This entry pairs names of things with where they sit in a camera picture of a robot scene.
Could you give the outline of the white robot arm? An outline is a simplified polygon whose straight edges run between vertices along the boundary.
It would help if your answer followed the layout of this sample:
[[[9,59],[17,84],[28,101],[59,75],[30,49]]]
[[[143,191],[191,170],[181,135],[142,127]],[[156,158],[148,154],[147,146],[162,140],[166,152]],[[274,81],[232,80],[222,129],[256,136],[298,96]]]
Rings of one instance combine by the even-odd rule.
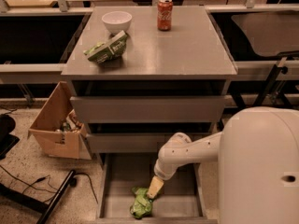
[[[223,130],[193,141],[175,133],[159,150],[163,181],[190,163],[219,165],[220,224],[299,224],[299,111],[243,109]]]

